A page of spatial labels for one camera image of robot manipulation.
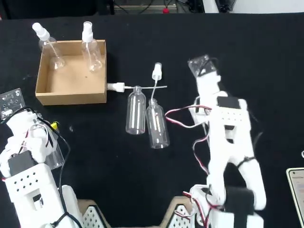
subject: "perforated plate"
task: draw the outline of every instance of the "perforated plate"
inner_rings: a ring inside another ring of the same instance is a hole
[[[4,120],[14,111],[25,106],[21,89],[0,94],[0,119]]]
[[[10,200],[15,202],[21,196],[27,195],[42,186],[54,184],[54,178],[46,164],[38,164],[5,181]]]
[[[84,228],[106,228],[103,219],[95,206],[89,206],[83,215]]]
[[[176,207],[176,210],[182,215],[189,215],[184,205],[178,205]],[[187,218],[182,218],[176,214],[173,214],[171,220],[167,225],[167,228],[191,228],[190,220],[188,220]]]

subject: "white robotic arm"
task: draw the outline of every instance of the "white robotic arm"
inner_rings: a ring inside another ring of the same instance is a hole
[[[64,205],[51,173],[51,169],[63,165],[54,132],[27,109],[13,115],[7,125],[14,135],[0,154],[0,171],[21,227],[77,228],[73,220],[64,216]],[[67,212],[83,224],[73,189],[64,185],[62,194]]]
[[[208,191],[203,192],[202,186],[196,185],[190,191],[191,197],[197,198],[200,202],[204,217],[207,216],[213,204],[224,208],[227,201],[227,188],[223,174],[227,163],[230,162],[238,167],[246,182],[247,189],[252,191],[254,209],[264,209],[266,194],[261,170],[254,157],[246,101],[229,97],[226,92],[220,91],[218,87],[220,76],[208,56],[190,60],[189,67],[195,75],[199,92],[199,104],[197,98],[194,105],[204,105],[211,108],[208,113],[203,108],[189,108],[195,124],[202,123],[204,129],[208,125],[210,147],[209,174],[207,185],[204,186]],[[235,227],[233,225],[234,216],[233,213],[224,212],[218,207],[214,207],[210,212],[209,221],[212,227]],[[245,227],[261,228],[263,227],[263,219],[256,213],[248,215]]]

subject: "cardboard box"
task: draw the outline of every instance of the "cardboard box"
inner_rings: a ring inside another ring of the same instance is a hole
[[[91,73],[83,59],[81,40],[58,41],[66,65],[49,67],[50,57],[42,52],[36,97],[43,105],[76,105],[106,102],[106,47],[98,40],[102,55],[101,72]]]

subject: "black cloth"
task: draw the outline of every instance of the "black cloth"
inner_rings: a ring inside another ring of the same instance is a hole
[[[96,13],[95,0],[0,0],[9,19],[90,16]],[[100,6],[106,2],[99,0]]]
[[[90,20],[96,39],[106,39],[108,82],[152,86],[155,62],[163,77],[155,98],[165,111],[190,105],[198,95],[187,60],[203,54],[219,59],[222,83],[247,100],[264,129],[256,146],[267,195],[259,214],[265,227],[300,227],[285,170],[303,166],[304,14],[280,15],[141,15],[40,19],[58,40],[81,39],[82,23]],[[171,144],[152,150],[148,133],[125,132],[127,97],[109,92],[107,104],[46,106],[35,98],[40,50],[34,20],[0,22],[0,93],[20,87],[27,106],[49,121],[61,123],[72,153],[63,183],[79,199],[95,200],[112,226],[160,224],[174,196],[206,183],[195,161],[192,142],[202,128],[168,123]],[[151,91],[144,91],[151,96]],[[192,124],[188,111],[173,115]],[[253,137],[258,124],[252,121]],[[0,146],[11,132],[1,126]],[[197,146],[207,164],[206,143]],[[243,186],[236,167],[225,171],[227,185]],[[19,227],[4,183],[0,183],[2,227]]]

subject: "empty bottle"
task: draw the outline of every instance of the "empty bottle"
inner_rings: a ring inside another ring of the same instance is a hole
[[[91,72],[96,72],[102,67],[102,60],[98,42],[93,39],[92,23],[86,21],[82,32],[82,54]]]
[[[164,112],[157,104],[156,99],[149,100],[149,107],[146,111],[150,145],[153,149],[160,149],[169,146],[169,136]]]
[[[127,120],[125,130],[129,134],[143,134],[145,132],[146,96],[140,86],[135,86],[128,97]]]
[[[39,37],[39,47],[41,51],[50,56],[51,68],[57,70],[65,65],[62,54],[57,47],[57,41],[50,36],[49,32],[39,23],[34,23],[32,28]]]

